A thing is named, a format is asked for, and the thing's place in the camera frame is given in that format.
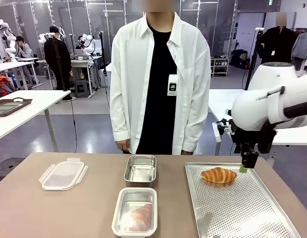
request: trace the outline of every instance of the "brown table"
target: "brown table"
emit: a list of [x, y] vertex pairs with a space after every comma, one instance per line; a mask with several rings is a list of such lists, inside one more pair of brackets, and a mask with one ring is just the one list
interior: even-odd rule
[[[44, 191], [38, 182], [51, 165], [78, 157], [88, 165], [81, 183], [67, 191]], [[111, 223], [128, 155], [37, 153], [0, 182], [0, 238], [115, 238]], [[240, 163], [240, 157], [157, 156], [158, 230], [155, 238], [197, 238], [184, 163]], [[263, 160], [255, 168], [307, 238], [307, 210]]]

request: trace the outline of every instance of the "white button-up shirt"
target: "white button-up shirt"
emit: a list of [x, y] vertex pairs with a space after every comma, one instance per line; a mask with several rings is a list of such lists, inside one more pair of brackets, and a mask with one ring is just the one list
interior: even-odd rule
[[[201, 32], [176, 13], [167, 46], [179, 76], [172, 147], [178, 155], [196, 149], [205, 126], [210, 50]], [[113, 41], [110, 116], [115, 141], [130, 139], [131, 153], [140, 142], [153, 49], [146, 16], [120, 28]]]

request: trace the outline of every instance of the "hand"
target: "hand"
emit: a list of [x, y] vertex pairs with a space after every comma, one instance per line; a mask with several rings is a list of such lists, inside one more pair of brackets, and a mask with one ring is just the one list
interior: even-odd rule
[[189, 152], [189, 151], [184, 151], [184, 150], [181, 151], [181, 155], [193, 155], [193, 154], [194, 152]]
[[117, 147], [120, 150], [128, 151], [130, 146], [130, 139], [117, 141]]

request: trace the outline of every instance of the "metal baking tray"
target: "metal baking tray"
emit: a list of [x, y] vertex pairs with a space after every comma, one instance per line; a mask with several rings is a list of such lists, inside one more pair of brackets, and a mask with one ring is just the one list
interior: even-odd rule
[[[201, 172], [222, 167], [237, 173], [234, 182], [214, 184]], [[300, 238], [257, 173], [240, 164], [186, 163], [185, 170], [200, 238]]]
[[14, 98], [0, 100], [0, 118], [6, 117], [15, 111], [30, 104], [32, 99]]
[[[157, 201], [157, 192], [152, 188], [122, 189], [118, 195], [112, 222], [115, 235], [122, 238], [152, 236], [158, 227]], [[148, 210], [141, 212], [140, 209], [144, 206], [150, 207], [149, 213]]]
[[126, 185], [153, 187], [157, 176], [157, 159], [152, 155], [132, 155], [124, 172]]

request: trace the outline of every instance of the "stool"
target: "stool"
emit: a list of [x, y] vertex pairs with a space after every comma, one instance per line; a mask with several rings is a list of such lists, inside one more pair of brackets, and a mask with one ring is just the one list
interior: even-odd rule
[[87, 98], [89, 96], [86, 80], [75, 81], [75, 95], [77, 98]]
[[10, 158], [0, 163], [0, 181], [4, 179], [24, 158]]

